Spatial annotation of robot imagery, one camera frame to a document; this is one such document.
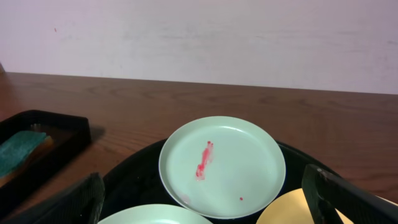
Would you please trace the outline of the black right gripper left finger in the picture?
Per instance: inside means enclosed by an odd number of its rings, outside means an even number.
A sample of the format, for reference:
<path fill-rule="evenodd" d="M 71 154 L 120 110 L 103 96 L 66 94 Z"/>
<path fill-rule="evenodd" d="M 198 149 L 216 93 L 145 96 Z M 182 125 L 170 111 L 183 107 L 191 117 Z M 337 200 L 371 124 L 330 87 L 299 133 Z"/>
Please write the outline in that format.
<path fill-rule="evenodd" d="M 97 224 L 105 196 L 99 173 L 92 173 L 3 224 Z"/>

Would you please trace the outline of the yellow plate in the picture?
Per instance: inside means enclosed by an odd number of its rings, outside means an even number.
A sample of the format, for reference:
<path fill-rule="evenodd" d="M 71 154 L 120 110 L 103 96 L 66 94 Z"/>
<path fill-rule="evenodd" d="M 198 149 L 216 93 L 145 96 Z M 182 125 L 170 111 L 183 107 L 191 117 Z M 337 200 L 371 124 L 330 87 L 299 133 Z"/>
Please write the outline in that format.
<path fill-rule="evenodd" d="M 341 212 L 342 223 L 353 223 Z M 302 189 L 283 194 L 273 201 L 261 214 L 258 223 L 315 223 Z"/>

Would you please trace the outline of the green and yellow sponge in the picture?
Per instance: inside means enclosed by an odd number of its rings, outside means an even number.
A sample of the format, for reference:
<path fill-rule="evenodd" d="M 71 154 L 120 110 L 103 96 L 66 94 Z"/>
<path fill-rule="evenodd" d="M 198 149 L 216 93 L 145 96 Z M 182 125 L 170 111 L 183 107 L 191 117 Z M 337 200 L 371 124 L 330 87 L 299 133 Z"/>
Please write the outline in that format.
<path fill-rule="evenodd" d="M 46 133 L 19 131 L 1 144 L 1 187 L 31 163 L 52 150 L 54 140 Z"/>

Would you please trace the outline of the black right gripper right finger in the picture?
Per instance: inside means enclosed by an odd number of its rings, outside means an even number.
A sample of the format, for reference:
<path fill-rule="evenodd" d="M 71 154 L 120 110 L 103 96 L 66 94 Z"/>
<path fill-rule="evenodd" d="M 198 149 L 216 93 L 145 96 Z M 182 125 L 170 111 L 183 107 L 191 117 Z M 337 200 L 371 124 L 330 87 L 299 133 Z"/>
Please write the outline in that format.
<path fill-rule="evenodd" d="M 396 205 L 316 165 L 306 165 L 302 190 L 315 223 L 342 223 L 341 212 L 353 223 L 397 224 Z"/>

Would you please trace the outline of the light green plate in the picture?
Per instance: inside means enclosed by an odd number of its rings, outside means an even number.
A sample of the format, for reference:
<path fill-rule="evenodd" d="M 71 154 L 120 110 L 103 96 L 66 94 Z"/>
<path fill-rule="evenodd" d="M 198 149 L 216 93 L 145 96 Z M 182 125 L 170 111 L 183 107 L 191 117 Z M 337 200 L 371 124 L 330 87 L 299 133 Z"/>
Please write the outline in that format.
<path fill-rule="evenodd" d="M 148 204 L 112 214 L 98 224 L 212 224 L 205 217 L 186 208 L 166 204 Z"/>

